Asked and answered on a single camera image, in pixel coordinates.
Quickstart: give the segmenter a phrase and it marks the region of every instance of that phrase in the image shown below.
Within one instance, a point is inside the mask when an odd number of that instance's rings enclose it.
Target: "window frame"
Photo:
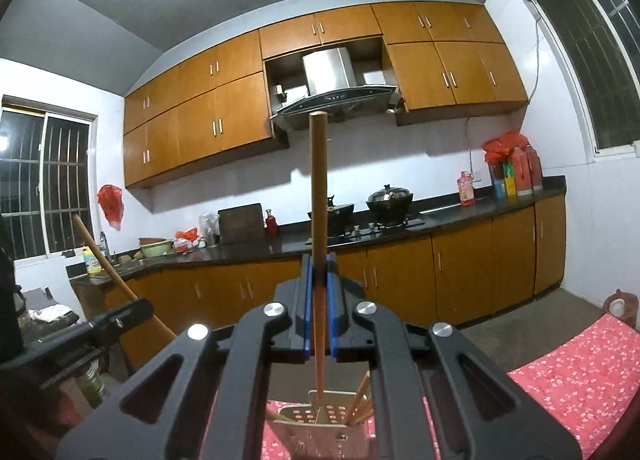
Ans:
[[[622,43],[622,39],[616,31],[616,28],[614,27],[609,14],[603,9],[598,0],[592,1],[598,12],[604,18],[605,24],[609,28],[609,31],[618,44],[618,47],[620,47],[623,59],[625,60],[626,66],[636,87],[636,93],[638,94],[638,97],[640,97],[640,80],[638,79],[638,75],[636,74],[636,69],[632,64],[631,58],[626,51],[626,47]],[[580,79],[578,78],[575,68],[571,63],[571,59],[569,59],[569,55],[567,54],[566,49],[564,48],[564,45],[560,40],[560,37],[556,33],[556,30],[554,29],[551,21],[546,16],[544,9],[538,3],[538,0],[525,0],[525,2],[527,4],[530,4],[530,6],[533,8],[534,16],[538,16],[542,19],[545,38],[547,39],[547,41],[549,41],[552,52],[554,52],[556,55],[556,60],[558,60],[558,63],[561,66],[562,73],[565,76],[566,84],[570,89],[570,93],[575,99],[577,99],[577,101],[574,100],[574,105],[577,107],[576,110],[578,110],[578,121],[580,121],[579,124],[582,129],[585,150],[589,150],[587,151],[588,161],[590,163],[594,163],[596,159],[602,159],[604,157],[620,157],[624,155],[635,156],[633,144],[610,148],[601,148],[598,150],[595,130],[593,128],[593,120],[591,119],[591,113],[589,111],[586,97],[582,90],[582,85],[580,84]]]
[[[97,116],[87,114],[85,117],[80,116],[71,116],[68,114],[60,114],[57,112],[52,112],[49,110],[43,110],[42,114],[31,113],[28,110],[22,110],[19,106],[11,106],[11,105],[2,105],[0,106],[0,122],[2,122],[2,112],[9,111],[22,115],[42,115],[44,118],[44,123],[42,126],[42,135],[40,137],[39,148],[44,148],[44,141],[47,133],[47,121],[50,117],[55,117],[57,119],[62,119],[65,121],[71,121],[74,123],[79,123],[83,125],[87,125],[89,127],[89,134],[87,140],[87,188],[90,192],[89,194],[89,216],[91,218],[94,238],[95,234],[99,233],[102,228],[100,225],[100,216],[98,215],[98,201],[97,196],[92,195],[92,191],[97,191],[97,180],[96,180],[96,166],[95,166],[95,154],[96,154],[96,142],[97,142]],[[38,163],[38,187],[40,188],[43,183],[43,175],[44,175],[44,152],[40,151]],[[38,195],[39,200],[39,210],[40,210],[40,222],[42,224],[42,234],[44,239],[44,248],[45,254],[32,256],[28,258],[22,258],[18,260],[14,260],[14,265],[16,268],[21,268],[25,266],[34,265],[37,263],[44,262],[45,260],[50,259],[67,259],[71,262],[81,262],[82,261],[82,247],[75,247],[74,249],[66,249],[64,251],[56,251],[51,252],[49,249],[49,238],[46,228],[46,221],[44,216],[44,195]],[[74,257],[63,257],[63,253],[68,253],[73,250],[75,256]]]

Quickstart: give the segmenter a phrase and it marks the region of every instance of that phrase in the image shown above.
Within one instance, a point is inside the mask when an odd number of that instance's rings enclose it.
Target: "range hood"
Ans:
[[[358,86],[346,47],[318,50],[303,56],[309,97],[279,108],[271,119],[280,128],[306,130],[310,112],[323,110],[329,122],[380,114],[399,101],[395,85]]]

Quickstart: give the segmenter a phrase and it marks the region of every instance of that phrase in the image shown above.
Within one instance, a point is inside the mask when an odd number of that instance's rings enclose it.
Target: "countertop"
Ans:
[[[536,201],[553,196],[564,195],[566,182],[564,176],[545,177],[544,189],[533,195],[521,196],[514,199],[497,199],[493,196],[479,196],[484,193],[491,195],[492,188],[482,188],[476,191],[476,202],[472,206],[456,205],[458,194],[414,201],[411,207],[411,218],[419,218],[424,223],[416,227],[385,230],[384,234],[364,235],[354,241],[352,239],[338,241],[328,246],[329,252],[342,249],[356,249],[373,244],[389,243],[408,238],[425,237],[432,233],[439,233],[459,229],[469,223],[492,218],[499,214],[517,211],[533,205]],[[354,213],[356,222],[362,222],[366,227],[368,212]],[[272,240],[255,243],[218,245],[204,247],[186,255],[173,255],[155,259],[141,260],[138,265],[120,271],[123,280],[139,278],[165,268],[197,267],[200,265],[226,265],[231,263],[263,262],[266,260],[295,259],[303,253],[311,252],[311,245],[307,244],[310,237],[309,222],[292,224],[281,227],[282,236]],[[90,277],[82,275],[70,278],[74,290],[89,286],[104,288],[113,282],[103,272]]]

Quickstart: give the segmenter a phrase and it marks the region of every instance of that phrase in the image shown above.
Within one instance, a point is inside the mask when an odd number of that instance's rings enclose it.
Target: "concrete floor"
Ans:
[[[462,330],[490,359],[509,372],[558,348],[594,323],[603,314],[596,307],[563,289],[510,312]],[[338,364],[327,358],[325,387],[355,391],[367,371],[366,363]],[[289,402],[308,401],[314,387],[314,366],[274,364],[271,369],[269,398]]]

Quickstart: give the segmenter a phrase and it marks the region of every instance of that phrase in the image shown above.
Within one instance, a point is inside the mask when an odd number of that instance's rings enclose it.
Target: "window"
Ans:
[[[57,114],[2,108],[0,212],[14,259],[82,246],[74,214],[92,231],[89,126]]]
[[[640,139],[640,24],[629,0],[533,0],[572,67],[596,153]]]

